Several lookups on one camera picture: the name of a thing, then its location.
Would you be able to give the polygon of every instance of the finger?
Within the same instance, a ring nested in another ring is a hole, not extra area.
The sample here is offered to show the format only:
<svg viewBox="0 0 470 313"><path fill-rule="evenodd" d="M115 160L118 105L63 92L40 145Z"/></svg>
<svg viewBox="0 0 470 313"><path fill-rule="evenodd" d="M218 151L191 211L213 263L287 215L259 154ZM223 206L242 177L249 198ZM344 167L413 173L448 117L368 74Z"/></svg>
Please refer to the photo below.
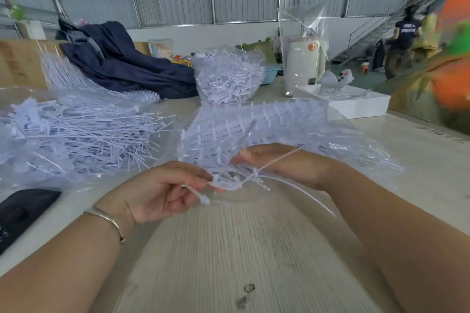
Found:
<svg viewBox="0 0 470 313"><path fill-rule="evenodd" d="M277 155L274 155L269 152L268 153L253 152L251 149L241 149L239 152L239 156L244 160L244 162L254 167L262 167L265 164L267 164L269 161L278 157Z"/></svg>
<svg viewBox="0 0 470 313"><path fill-rule="evenodd" d="M206 170L198 166L186 163L186 162L171 161L171 162L168 162L166 165L168 165L169 167L186 169L190 171L191 173L196 174L198 177L206 179L207 181L212 180L211 174L209 174Z"/></svg>
<svg viewBox="0 0 470 313"><path fill-rule="evenodd" d="M173 188L170 190L170 195L168 196L168 201L174 201L175 199L183 197L188 190L185 187L182 187L179 184L173 185Z"/></svg>
<svg viewBox="0 0 470 313"><path fill-rule="evenodd" d="M288 152L292 149L292 146L279 144L279 143L271 143L271 144L264 144L264 145L255 145L248 148L250 152L255 152L258 154L279 154Z"/></svg>
<svg viewBox="0 0 470 313"><path fill-rule="evenodd" d="M187 205L187 206L190 206L190 207L191 207L192 205L194 205L195 203L197 203L198 200L199 200L199 198L198 198L195 194L193 194L193 193L191 193L191 192L186 193L186 194L182 197L183 204L184 204L184 205Z"/></svg>
<svg viewBox="0 0 470 313"><path fill-rule="evenodd" d="M171 213L182 214L186 213L189 210L189 205L183 203L183 198L179 198L177 200L174 200L173 202L170 202L168 205L168 209Z"/></svg>
<svg viewBox="0 0 470 313"><path fill-rule="evenodd" d="M155 168L156 179L160 183L166 184L187 184L194 189L203 189L207 186L207 179L201 178L193 172L184 168L173 168L170 166Z"/></svg>

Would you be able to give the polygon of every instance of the silver bangle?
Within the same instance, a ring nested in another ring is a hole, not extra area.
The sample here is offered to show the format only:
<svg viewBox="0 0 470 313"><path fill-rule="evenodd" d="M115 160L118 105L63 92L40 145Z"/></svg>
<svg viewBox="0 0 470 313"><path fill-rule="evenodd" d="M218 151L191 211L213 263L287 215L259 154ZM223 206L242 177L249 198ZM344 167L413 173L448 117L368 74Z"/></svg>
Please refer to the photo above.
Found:
<svg viewBox="0 0 470 313"><path fill-rule="evenodd" d="M124 244L126 241L126 237L122 234L121 229L119 225L116 223L116 221L109 216L105 211L102 211L101 209L95 208L95 207L90 207L87 210L85 210L83 213L90 213L93 215L97 215L98 217L102 217L106 219L107 221L110 221L111 223L114 224L114 226L117 228L117 231L119 232L119 238L121 239L121 244Z"/></svg>

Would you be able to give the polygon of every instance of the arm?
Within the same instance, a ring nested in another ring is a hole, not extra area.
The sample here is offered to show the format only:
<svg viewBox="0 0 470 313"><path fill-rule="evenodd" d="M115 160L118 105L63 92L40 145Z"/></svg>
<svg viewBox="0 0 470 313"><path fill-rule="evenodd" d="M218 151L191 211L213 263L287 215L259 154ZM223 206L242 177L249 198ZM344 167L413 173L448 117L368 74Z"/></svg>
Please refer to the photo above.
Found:
<svg viewBox="0 0 470 313"><path fill-rule="evenodd" d="M104 210L125 236L134 225L183 213L211 180L204 170L169 162L124 182L95 207ZM0 278L3 313L85 313L116 261L121 244L109 221L84 214Z"/></svg>
<svg viewBox="0 0 470 313"><path fill-rule="evenodd" d="M291 150L254 146L234 162L261 167ZM405 311L470 311L470 237L331 158L301 150L269 168L328 192Z"/></svg>
<svg viewBox="0 0 470 313"><path fill-rule="evenodd" d="M400 36L400 28L395 27L395 31L393 32L393 36L391 38L389 38L388 40L390 40L390 41L396 40L398 38L398 36Z"/></svg>

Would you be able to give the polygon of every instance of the white table surface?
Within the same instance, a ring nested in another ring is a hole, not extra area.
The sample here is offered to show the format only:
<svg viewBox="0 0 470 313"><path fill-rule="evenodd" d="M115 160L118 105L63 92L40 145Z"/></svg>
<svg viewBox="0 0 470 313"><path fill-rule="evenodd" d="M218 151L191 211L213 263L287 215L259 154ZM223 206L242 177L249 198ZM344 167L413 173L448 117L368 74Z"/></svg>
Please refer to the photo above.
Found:
<svg viewBox="0 0 470 313"><path fill-rule="evenodd" d="M282 96L282 78L255 100ZM197 98L163 106L185 115ZM357 119L405 168L396 193L470 234L470 142L396 115ZM2 256L0 275L59 233L113 188L64 195ZM248 188L245 194L255 191ZM92 312L237 312L256 282L251 312L397 312L383 278L342 220L279 185L265 200L192 209L137 228ZM323 198L333 208L329 198Z"/></svg>

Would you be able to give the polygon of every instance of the staircase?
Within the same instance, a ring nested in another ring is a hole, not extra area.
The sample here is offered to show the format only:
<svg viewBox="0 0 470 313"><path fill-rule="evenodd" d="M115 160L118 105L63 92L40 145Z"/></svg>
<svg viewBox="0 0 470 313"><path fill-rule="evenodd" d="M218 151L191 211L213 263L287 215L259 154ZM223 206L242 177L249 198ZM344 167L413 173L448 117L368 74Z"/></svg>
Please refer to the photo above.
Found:
<svg viewBox="0 0 470 313"><path fill-rule="evenodd" d="M352 33L348 48L341 52L334 59L332 59L332 62L336 64L340 63L340 65L343 66L349 63L352 59L362 56L368 46L375 44L377 41L379 41L379 39L383 37L384 34L395 28L395 24L403 19L405 15L405 9L407 7L414 4L419 4L420 9L418 10L418 12L424 12L426 8L435 1L436 0L407 0L403 5L402 10L395 14L392 14L388 19L381 22L380 24L376 24L376 27L373 28L373 30L369 29L367 31L364 31L363 34L356 37L356 41L354 41L354 43L351 43L351 38L354 34Z"/></svg>

